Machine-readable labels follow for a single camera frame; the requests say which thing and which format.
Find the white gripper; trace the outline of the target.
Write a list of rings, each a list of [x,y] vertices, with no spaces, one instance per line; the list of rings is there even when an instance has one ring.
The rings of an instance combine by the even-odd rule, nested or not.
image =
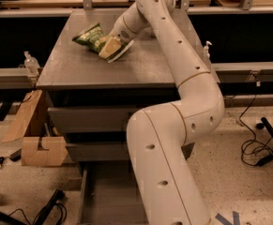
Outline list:
[[[108,59],[121,48],[121,40],[129,44],[136,37],[136,34],[126,25],[123,15],[116,20],[109,35],[111,37],[107,39],[105,45],[99,52],[99,56],[103,59]]]

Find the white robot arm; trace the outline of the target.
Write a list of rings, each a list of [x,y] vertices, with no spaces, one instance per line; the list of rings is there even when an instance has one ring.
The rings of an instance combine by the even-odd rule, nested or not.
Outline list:
[[[211,225],[182,147],[210,134],[224,115],[224,101],[205,61],[192,48],[170,10],[175,0],[135,0],[115,22],[99,56],[110,61],[122,43],[151,27],[180,99],[146,107],[128,122],[129,157],[150,225]]]

